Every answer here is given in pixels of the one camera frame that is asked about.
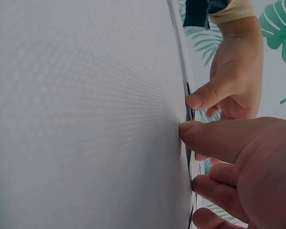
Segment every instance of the white fabric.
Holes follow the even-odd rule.
[[[166,0],[0,0],[0,229],[184,229]]]

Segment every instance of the wrist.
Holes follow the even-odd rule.
[[[261,27],[256,16],[241,18],[218,25],[223,38],[258,36],[262,37]]]

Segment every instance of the wallpaper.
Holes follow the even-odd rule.
[[[184,20],[185,0],[179,0],[178,3],[180,15]],[[255,7],[265,47],[262,101],[258,116],[286,119],[286,0],[255,0]],[[208,31],[184,32],[191,55],[195,89],[197,89],[209,81],[210,66],[223,37],[217,26],[211,22]],[[207,123],[219,120],[219,117],[220,114],[217,114],[212,119],[208,119],[205,116],[205,111],[202,111],[198,112],[196,119]],[[209,160],[206,160],[206,174],[210,167]],[[242,224],[208,201],[204,201],[204,206],[232,223]]]

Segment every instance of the sleeve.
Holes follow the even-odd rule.
[[[218,25],[225,22],[256,16],[253,0],[228,0],[228,6],[214,14],[210,14],[210,20]]]

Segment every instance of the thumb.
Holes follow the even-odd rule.
[[[243,86],[238,83],[239,77],[231,75],[233,72],[235,71],[228,64],[222,67],[210,82],[187,97],[187,105],[194,110],[202,111],[233,94],[241,93]]]

